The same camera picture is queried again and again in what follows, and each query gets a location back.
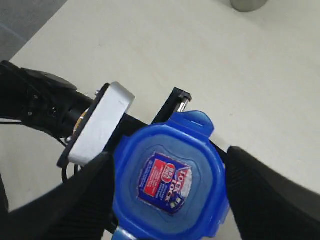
cylindrical object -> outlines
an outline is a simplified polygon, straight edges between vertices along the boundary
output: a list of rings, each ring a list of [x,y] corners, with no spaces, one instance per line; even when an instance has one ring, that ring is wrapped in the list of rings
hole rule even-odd
[[[239,12],[252,12],[261,8],[268,0],[230,0],[234,9]]]

container lid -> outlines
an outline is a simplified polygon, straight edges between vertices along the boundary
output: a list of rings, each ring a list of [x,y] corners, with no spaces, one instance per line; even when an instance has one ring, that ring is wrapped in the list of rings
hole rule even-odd
[[[205,113],[176,112],[122,139],[114,154],[120,229],[155,240],[216,234],[229,204],[224,166],[209,141],[213,131]]]

gray floor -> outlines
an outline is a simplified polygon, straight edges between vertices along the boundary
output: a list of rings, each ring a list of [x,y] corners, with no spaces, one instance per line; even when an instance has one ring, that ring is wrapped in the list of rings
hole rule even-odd
[[[0,0],[0,61],[10,60],[67,0]]]

red label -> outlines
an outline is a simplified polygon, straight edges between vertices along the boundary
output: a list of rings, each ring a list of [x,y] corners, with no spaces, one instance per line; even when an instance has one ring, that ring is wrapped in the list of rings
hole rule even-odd
[[[146,194],[152,197],[156,195],[166,165],[164,161],[159,159],[154,161],[151,173],[143,190]]]
[[[175,172],[175,165],[173,165],[172,163],[167,163],[162,174],[162,181],[164,181],[166,184],[170,183],[174,178]]]

table surface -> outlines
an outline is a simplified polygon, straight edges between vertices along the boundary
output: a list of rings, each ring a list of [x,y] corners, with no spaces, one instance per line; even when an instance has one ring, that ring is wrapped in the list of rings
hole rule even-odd
[[[269,0],[239,13],[227,0],[69,0],[12,62],[65,78],[90,97],[118,81],[136,96],[129,114],[146,123],[173,87],[184,89],[193,96],[189,109],[213,120],[212,139],[223,148],[242,147],[320,193],[319,7]],[[0,133],[11,208],[61,182],[55,140],[22,126]],[[217,239],[239,239],[232,216]]]

